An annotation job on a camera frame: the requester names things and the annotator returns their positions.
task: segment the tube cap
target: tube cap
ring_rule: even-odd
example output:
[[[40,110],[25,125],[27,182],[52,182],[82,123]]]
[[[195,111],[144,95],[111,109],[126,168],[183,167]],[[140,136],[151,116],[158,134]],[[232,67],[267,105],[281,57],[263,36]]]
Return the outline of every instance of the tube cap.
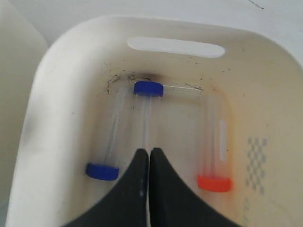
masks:
[[[134,84],[134,94],[140,96],[163,96],[163,85],[152,81],[138,81]]]
[[[230,178],[198,176],[198,187],[211,192],[228,192],[232,189]]]
[[[87,176],[103,180],[103,181],[113,181],[119,176],[119,168],[112,166],[105,166],[101,164],[88,163],[86,165]]]

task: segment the black plastic piece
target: black plastic piece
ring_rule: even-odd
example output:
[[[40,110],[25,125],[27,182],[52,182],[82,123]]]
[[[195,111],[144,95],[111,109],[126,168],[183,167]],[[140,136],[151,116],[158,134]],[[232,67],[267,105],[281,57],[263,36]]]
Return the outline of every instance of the black plastic piece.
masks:
[[[152,227],[238,227],[187,187],[160,148],[150,157],[149,206]]]
[[[138,149],[114,188],[65,227],[146,227],[148,154]]]

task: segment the basket handle hole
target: basket handle hole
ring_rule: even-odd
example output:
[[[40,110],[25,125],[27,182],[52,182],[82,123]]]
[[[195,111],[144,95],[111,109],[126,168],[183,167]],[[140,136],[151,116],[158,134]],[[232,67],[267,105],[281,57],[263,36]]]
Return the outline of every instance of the basket handle hole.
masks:
[[[127,44],[139,51],[186,54],[204,58],[219,58],[225,54],[225,49],[218,45],[177,39],[138,36],[129,38]]]

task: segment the red cap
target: red cap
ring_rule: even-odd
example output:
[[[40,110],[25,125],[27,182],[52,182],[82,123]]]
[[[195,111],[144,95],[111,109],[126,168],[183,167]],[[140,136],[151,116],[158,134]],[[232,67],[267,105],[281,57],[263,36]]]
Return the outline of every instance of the red cap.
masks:
[[[211,192],[228,192],[232,189],[232,181],[230,178],[198,176],[199,188]]]

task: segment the blue cap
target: blue cap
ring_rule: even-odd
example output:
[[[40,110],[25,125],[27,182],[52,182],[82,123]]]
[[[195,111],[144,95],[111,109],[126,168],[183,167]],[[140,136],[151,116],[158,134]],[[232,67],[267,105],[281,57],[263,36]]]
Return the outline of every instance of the blue cap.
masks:
[[[105,166],[101,164],[88,163],[86,165],[86,174],[98,180],[113,181],[119,176],[119,168]]]
[[[138,81],[134,84],[134,94],[140,96],[163,96],[163,85],[151,81]]]

